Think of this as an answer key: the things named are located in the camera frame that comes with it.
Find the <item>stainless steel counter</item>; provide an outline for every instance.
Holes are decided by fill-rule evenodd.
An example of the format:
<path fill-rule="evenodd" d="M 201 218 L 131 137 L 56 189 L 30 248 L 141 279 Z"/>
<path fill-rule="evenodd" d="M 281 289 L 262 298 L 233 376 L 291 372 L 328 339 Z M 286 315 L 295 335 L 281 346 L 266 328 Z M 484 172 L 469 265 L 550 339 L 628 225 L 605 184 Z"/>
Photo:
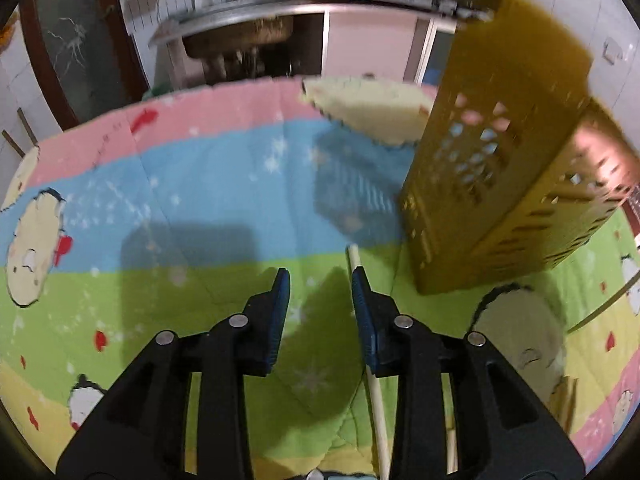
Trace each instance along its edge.
<path fill-rule="evenodd" d="M 430 19 L 440 16 L 437 12 L 393 6 L 379 2 L 317 2 L 310 0 L 241 0 L 218 4 L 207 9 L 172 16 L 162 22 L 149 41 L 150 46 L 167 44 L 185 36 L 214 28 L 274 18 L 276 16 L 296 16 L 300 14 L 324 14 L 325 12 L 385 12 L 390 14 L 412 13 L 416 18 Z"/>

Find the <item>blue stripe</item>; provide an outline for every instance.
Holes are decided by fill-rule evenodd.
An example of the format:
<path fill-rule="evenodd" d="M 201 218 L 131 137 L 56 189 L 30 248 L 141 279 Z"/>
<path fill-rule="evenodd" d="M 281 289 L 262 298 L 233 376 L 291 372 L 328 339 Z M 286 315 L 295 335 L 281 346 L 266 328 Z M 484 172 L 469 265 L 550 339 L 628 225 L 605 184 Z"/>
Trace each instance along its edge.
<path fill-rule="evenodd" d="M 43 186 L 67 200 L 74 240 L 53 272 L 222 266 L 395 242 L 395 199 L 413 156 L 327 120 L 164 144 Z M 0 215 L 2 254 L 34 195 Z"/>

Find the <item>white cabinet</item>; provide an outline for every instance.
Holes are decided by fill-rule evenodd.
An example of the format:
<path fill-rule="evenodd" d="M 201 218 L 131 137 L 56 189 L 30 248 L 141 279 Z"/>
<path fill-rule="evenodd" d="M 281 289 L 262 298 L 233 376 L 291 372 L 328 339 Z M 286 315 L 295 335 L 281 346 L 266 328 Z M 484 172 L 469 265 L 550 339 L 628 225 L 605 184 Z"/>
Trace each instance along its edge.
<path fill-rule="evenodd" d="M 322 75 L 373 74 L 401 82 L 416 21 L 410 12 L 382 9 L 328 13 Z"/>

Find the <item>wooden stick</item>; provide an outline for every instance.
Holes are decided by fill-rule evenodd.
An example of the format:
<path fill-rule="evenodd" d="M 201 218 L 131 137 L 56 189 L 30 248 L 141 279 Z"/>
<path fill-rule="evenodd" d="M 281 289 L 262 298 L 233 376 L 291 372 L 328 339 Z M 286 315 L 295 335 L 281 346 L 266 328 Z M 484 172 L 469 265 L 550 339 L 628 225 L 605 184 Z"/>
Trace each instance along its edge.
<path fill-rule="evenodd" d="M 596 310 L 591 312 L 587 317 L 585 317 L 581 322 L 572 326 L 569 330 L 567 330 L 568 334 L 575 332 L 576 330 L 581 329 L 588 322 L 596 319 L 600 314 L 602 314 L 605 310 L 607 310 L 611 305 L 613 305 L 617 300 L 622 298 L 632 286 L 636 284 L 636 282 L 640 280 L 640 270 L 635 273 L 635 275 L 626 282 L 626 285 L 622 287 L 619 291 L 617 291 L 613 296 L 611 296 L 607 301 L 605 301 L 601 306 L 599 306 Z"/>
<path fill-rule="evenodd" d="M 358 246 L 352 244 L 348 247 L 348 260 L 351 272 L 356 267 L 361 266 L 360 251 Z M 391 460 L 389 458 L 389 443 L 386 437 L 385 405 L 382 402 L 382 390 L 380 380 L 371 373 L 366 366 L 367 386 L 369 387 L 369 399 L 371 401 L 371 411 L 373 413 L 373 429 L 376 433 L 376 450 L 378 452 L 378 471 L 380 480 L 388 480 Z"/>
<path fill-rule="evenodd" d="M 24 126 L 24 129 L 27 130 L 27 135 L 31 139 L 31 143 L 34 146 L 37 146 L 38 139 L 36 139 L 36 136 L 34 135 L 33 130 L 29 125 L 29 121 L 27 121 L 27 117 L 24 116 L 24 112 L 22 111 L 22 108 L 18 108 L 18 117 L 20 118 L 20 122 L 22 123 L 22 126 Z"/>
<path fill-rule="evenodd" d="M 7 130 L 2 130 L 2 136 L 9 143 L 9 146 L 11 146 L 18 153 L 18 155 L 20 155 L 20 158 L 24 158 L 24 151 L 20 146 L 18 146 L 18 144 L 16 144 L 15 140 L 11 138 L 11 135 L 9 135 Z"/>

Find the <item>white tile wall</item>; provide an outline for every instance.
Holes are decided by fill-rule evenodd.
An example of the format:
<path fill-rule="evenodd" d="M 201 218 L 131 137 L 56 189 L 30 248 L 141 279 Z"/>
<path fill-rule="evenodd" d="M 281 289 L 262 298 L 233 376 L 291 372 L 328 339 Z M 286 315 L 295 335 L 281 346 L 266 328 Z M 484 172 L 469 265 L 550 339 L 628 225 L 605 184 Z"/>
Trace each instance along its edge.
<path fill-rule="evenodd" d="M 591 94 L 612 111 L 631 143 L 640 150 L 640 29 L 622 0 L 534 0 L 564 23 L 593 56 Z M 613 65 L 602 54 L 611 38 L 623 52 Z"/>
<path fill-rule="evenodd" d="M 0 131 L 6 130 L 26 152 L 33 144 L 18 118 L 18 108 L 22 108 L 38 140 L 60 133 L 61 129 L 33 73 L 19 23 L 11 42 L 0 53 Z M 0 201 L 19 163 L 20 156 L 0 137 Z"/>

